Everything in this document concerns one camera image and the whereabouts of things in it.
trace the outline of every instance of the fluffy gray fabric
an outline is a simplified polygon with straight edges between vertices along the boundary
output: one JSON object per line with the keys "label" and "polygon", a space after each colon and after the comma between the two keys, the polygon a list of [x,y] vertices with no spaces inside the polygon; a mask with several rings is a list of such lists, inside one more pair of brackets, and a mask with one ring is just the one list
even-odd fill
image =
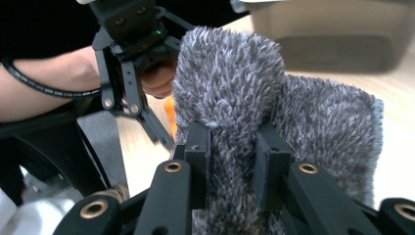
{"label": "fluffy gray fabric", "polygon": [[177,144],[189,124],[211,129],[207,210],[194,234],[283,234],[277,213],[257,208],[252,185],[255,132],[269,119],[296,160],[323,165],[355,200],[372,203],[382,102],[362,90],[285,75],[272,40],[197,27],[183,38],[173,83]]}

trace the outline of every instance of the human arm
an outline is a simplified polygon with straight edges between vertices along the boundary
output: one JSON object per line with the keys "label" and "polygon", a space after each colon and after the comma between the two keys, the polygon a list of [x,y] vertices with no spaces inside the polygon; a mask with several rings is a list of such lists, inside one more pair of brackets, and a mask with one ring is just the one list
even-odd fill
{"label": "human arm", "polygon": [[[41,60],[15,60],[15,67],[31,79],[56,89],[86,91],[98,88],[100,78],[95,52],[85,47],[63,55]],[[167,64],[142,76],[146,93],[165,97],[171,92],[176,64]],[[36,91],[13,78],[0,65],[0,122],[32,118],[61,105],[69,99],[52,97]]]}

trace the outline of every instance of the black bracket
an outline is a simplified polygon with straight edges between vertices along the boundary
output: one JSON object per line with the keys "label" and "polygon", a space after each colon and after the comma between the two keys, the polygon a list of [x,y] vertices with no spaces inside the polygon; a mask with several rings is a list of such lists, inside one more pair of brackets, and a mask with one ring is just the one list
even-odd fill
{"label": "black bracket", "polygon": [[[209,130],[193,122],[186,144],[158,166],[148,190],[121,205],[108,196],[87,197],[54,234],[191,234],[192,210],[208,210],[209,163]],[[415,202],[386,199],[379,211],[354,202],[323,167],[294,162],[269,123],[256,133],[253,188],[261,211],[280,212],[286,234],[415,234]]]}
{"label": "black bracket", "polygon": [[101,25],[92,45],[104,109],[136,119],[153,142],[170,150],[174,141],[150,109],[140,77],[165,61],[177,60],[177,38],[193,26],[157,7],[154,0],[95,1],[90,6]]}

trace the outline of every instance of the gray container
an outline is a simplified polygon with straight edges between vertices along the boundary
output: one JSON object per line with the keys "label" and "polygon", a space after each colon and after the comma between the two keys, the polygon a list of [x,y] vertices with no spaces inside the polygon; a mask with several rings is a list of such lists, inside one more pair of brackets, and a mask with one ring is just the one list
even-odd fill
{"label": "gray container", "polygon": [[415,1],[247,3],[254,31],[281,44],[289,71],[390,71],[415,33]]}

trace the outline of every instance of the orange object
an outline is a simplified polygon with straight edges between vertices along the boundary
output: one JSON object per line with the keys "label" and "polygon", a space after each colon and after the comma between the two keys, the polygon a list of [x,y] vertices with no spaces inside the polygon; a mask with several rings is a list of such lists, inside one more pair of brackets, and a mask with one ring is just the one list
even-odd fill
{"label": "orange object", "polygon": [[176,124],[176,111],[174,110],[174,99],[172,96],[166,98],[164,103],[164,109],[167,113],[168,120],[170,122],[170,133],[173,138],[176,136],[177,124]]}

